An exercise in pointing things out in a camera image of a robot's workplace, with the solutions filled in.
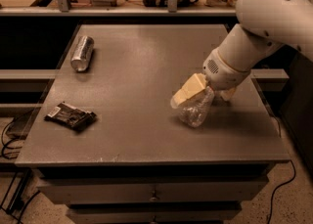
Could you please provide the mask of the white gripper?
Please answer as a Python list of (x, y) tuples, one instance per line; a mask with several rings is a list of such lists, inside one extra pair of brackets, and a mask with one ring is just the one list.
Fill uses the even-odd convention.
[(194, 73), (172, 96), (170, 106), (173, 109), (183, 106), (203, 92), (207, 81), (214, 91), (223, 90), (220, 92), (221, 98), (224, 101), (229, 101), (235, 94), (236, 87), (249, 75), (248, 71), (237, 71), (228, 66), (220, 57), (217, 49), (208, 55), (203, 62), (202, 70), (206, 77), (203, 73)]

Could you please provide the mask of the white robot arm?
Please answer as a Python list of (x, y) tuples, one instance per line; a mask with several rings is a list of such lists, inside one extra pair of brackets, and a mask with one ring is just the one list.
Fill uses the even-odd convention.
[(313, 61), (313, 0), (237, 0), (238, 23), (172, 97), (174, 109), (206, 91), (229, 98), (251, 69), (288, 45)]

